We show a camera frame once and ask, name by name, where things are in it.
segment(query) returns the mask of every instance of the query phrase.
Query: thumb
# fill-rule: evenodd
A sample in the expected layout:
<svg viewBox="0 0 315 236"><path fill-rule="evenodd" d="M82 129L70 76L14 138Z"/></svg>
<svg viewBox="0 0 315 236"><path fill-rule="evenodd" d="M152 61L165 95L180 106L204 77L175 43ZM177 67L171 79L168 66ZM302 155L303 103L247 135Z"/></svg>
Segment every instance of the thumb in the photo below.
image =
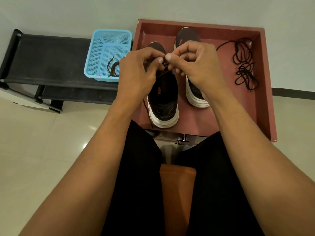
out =
<svg viewBox="0 0 315 236"><path fill-rule="evenodd" d="M163 63L162 57L158 57L155 60L153 60L148 67L147 74L155 76L157 69L162 63Z"/></svg>
<svg viewBox="0 0 315 236"><path fill-rule="evenodd" d="M189 64L190 63L187 62L186 60L184 60L183 58L181 58L177 55L168 53L168 54L166 54L165 59L169 63L174 65L175 67L181 69L183 72L185 72L185 73L189 72Z"/></svg>

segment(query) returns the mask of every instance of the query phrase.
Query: blue basket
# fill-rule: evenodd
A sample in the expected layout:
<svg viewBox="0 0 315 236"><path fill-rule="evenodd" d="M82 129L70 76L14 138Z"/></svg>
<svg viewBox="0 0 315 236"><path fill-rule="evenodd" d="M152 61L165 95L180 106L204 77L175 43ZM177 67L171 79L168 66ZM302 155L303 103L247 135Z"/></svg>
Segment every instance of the blue basket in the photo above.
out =
<svg viewBox="0 0 315 236"><path fill-rule="evenodd" d="M131 49L132 34L128 30L99 29L93 33L84 74L98 81L118 82L119 77L110 76L107 65L111 69L113 63L120 61ZM119 65L115 68L119 74Z"/></svg>

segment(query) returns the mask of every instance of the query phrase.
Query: black sneaker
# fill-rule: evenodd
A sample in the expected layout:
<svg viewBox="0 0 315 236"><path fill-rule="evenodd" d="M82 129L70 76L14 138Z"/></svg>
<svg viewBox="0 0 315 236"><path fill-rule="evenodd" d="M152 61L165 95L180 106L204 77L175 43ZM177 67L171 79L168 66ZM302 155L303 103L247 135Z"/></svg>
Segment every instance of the black sneaker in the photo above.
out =
<svg viewBox="0 0 315 236"><path fill-rule="evenodd" d="M174 50L189 40L201 42L200 37L193 29L184 27L178 32L176 36ZM202 97L200 90L191 83L191 81L187 78L187 76L186 76L186 97L187 97L188 102L190 102L191 105L195 107L198 107L198 108L209 107L209 104L207 103L207 101Z"/></svg>
<svg viewBox="0 0 315 236"><path fill-rule="evenodd" d="M160 43L152 42L148 46L166 54ZM149 117L155 126L169 128L174 126L179 118L177 81L167 68L164 71L158 70L155 76L155 84L147 97Z"/></svg>

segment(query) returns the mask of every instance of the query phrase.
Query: fingernail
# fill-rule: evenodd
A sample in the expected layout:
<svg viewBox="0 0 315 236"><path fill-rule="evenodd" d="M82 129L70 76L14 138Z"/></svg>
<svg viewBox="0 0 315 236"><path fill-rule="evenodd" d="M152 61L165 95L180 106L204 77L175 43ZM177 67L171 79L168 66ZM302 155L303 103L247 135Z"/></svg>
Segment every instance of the fingernail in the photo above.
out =
<svg viewBox="0 0 315 236"><path fill-rule="evenodd" d="M171 60L171 54L166 54L166 55L165 55L165 59L166 59L167 61L170 61L170 60Z"/></svg>

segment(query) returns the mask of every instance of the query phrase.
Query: leg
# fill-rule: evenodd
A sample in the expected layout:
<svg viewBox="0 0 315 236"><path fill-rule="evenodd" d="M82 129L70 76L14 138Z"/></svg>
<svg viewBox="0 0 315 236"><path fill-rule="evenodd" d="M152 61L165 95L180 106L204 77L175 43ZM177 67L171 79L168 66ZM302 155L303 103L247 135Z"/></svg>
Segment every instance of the leg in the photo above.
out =
<svg viewBox="0 0 315 236"><path fill-rule="evenodd" d="M101 235L165 235L161 163L153 138L131 121Z"/></svg>
<svg viewBox="0 0 315 236"><path fill-rule="evenodd" d="M220 132L181 152L176 164L197 172L187 235L264 235Z"/></svg>

